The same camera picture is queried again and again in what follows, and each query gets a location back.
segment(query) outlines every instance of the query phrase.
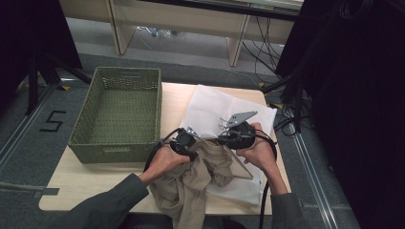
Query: basket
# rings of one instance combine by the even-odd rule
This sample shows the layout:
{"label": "basket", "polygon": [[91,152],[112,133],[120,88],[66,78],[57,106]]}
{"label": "basket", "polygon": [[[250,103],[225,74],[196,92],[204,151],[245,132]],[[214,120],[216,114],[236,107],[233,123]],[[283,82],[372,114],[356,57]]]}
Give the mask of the basket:
{"label": "basket", "polygon": [[144,162],[160,139],[159,69],[96,69],[68,146],[81,163]]}

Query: beige cloth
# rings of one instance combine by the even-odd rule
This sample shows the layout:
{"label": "beige cloth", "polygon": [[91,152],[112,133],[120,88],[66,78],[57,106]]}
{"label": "beige cloth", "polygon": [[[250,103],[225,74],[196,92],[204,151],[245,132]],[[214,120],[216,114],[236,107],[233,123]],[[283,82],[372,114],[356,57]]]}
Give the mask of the beige cloth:
{"label": "beige cloth", "polygon": [[232,156],[223,146],[198,140],[189,151],[199,156],[150,185],[158,208],[172,218],[175,229],[203,228],[206,185],[223,187],[233,179]]}

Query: sleeve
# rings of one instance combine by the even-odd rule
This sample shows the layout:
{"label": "sleeve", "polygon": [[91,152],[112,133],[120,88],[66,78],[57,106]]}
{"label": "sleeve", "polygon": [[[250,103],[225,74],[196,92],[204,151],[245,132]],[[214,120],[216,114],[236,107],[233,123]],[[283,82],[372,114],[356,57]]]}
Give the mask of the sleeve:
{"label": "sleeve", "polygon": [[271,196],[271,206],[273,208],[272,229],[310,228],[295,194]]}
{"label": "sleeve", "polygon": [[131,174],[110,191],[82,201],[49,228],[118,228],[148,194],[139,177]]}

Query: person's right hand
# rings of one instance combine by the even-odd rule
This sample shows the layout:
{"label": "person's right hand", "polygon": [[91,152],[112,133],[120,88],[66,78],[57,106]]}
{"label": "person's right hand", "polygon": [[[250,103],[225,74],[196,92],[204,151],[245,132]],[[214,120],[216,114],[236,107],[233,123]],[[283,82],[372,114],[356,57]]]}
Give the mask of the person's right hand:
{"label": "person's right hand", "polygon": [[[262,125],[258,122],[250,124],[255,130],[256,135],[265,134],[262,132]],[[252,163],[262,171],[276,167],[276,160],[274,158],[273,151],[270,145],[264,139],[256,137],[255,142],[250,148],[241,149],[236,151],[237,156],[243,156],[245,158],[244,164]]]}
{"label": "person's right hand", "polygon": [[[261,132],[262,125],[260,123],[252,123],[251,126],[257,130],[256,135],[265,136]],[[237,150],[236,155],[243,156],[245,164],[250,162],[265,173],[272,195],[282,195],[288,192],[276,164],[273,151],[267,141],[256,137],[255,142],[250,148]]]}

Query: wooden table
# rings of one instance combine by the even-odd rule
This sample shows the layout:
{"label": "wooden table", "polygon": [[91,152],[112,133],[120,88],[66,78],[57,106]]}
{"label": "wooden table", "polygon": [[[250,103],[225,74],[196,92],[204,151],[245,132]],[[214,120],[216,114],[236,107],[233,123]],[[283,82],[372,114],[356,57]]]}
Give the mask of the wooden table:
{"label": "wooden table", "polygon": [[[168,135],[180,126],[188,102],[196,87],[196,85],[162,83],[163,95],[160,124],[160,134],[162,136]],[[215,89],[266,105],[265,98],[259,91],[230,88]],[[274,133],[271,133],[271,137],[275,140]],[[281,155],[278,156],[277,164],[288,189],[290,189]],[[82,164],[73,151],[67,147],[48,184],[48,188],[59,188],[59,192],[57,196],[43,196],[39,202],[39,207],[45,211],[69,211],[84,199],[110,190],[129,174],[135,173],[139,175],[143,167],[144,163],[136,162]],[[150,194],[130,212],[159,213],[160,211],[156,207],[152,194]],[[260,214],[260,206],[207,194],[206,213],[213,215],[258,215]],[[266,202],[266,214],[271,214],[269,197]]]}

